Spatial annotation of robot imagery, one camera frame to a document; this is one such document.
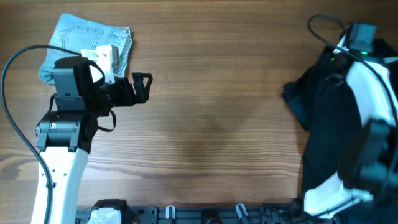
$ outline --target dark fabric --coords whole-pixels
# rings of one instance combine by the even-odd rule
[[[396,55],[385,42],[377,44],[377,52],[388,57]],[[337,171],[341,153],[361,129],[353,92],[343,76],[331,73],[331,57],[331,49],[326,48],[302,77],[284,85],[282,93],[303,129],[310,131],[302,157],[302,193],[318,187]],[[357,205],[339,216],[344,224],[398,223],[398,204],[387,202],[377,208]]]

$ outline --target denim fabric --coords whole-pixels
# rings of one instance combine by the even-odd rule
[[[116,46],[119,49],[119,66],[113,68],[113,72],[119,77],[124,77],[132,39],[128,27],[106,26],[71,14],[62,14],[49,44],[75,52],[80,52],[81,49],[94,50],[100,45]],[[72,55],[47,49],[47,56],[39,70],[39,78],[45,83],[54,84],[54,63],[67,56]]]

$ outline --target wooden table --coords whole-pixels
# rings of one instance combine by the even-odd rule
[[[378,25],[398,43],[397,1],[63,1],[0,5],[0,64],[47,44],[61,13],[130,27],[129,72],[152,73],[149,101],[116,108],[112,133],[98,132],[80,186],[79,207],[104,198],[129,205],[288,202],[300,190],[308,138],[280,97],[323,44],[307,19],[330,13]],[[337,41],[338,27],[315,28]],[[9,109],[35,144],[35,125],[53,86],[37,78],[44,50],[21,55],[6,79]],[[29,223],[38,163],[0,112],[0,223]],[[100,124],[111,126],[110,118]]]

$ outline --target light blue fabric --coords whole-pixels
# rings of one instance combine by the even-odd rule
[[[128,27],[106,26],[71,14],[62,14],[49,44],[75,52],[80,52],[81,49],[94,50],[100,45],[116,46],[119,49],[119,67],[114,68],[113,72],[119,77],[124,77],[132,39]],[[45,83],[54,84],[54,63],[67,56],[72,55],[47,49],[47,56],[39,70],[39,78]]]

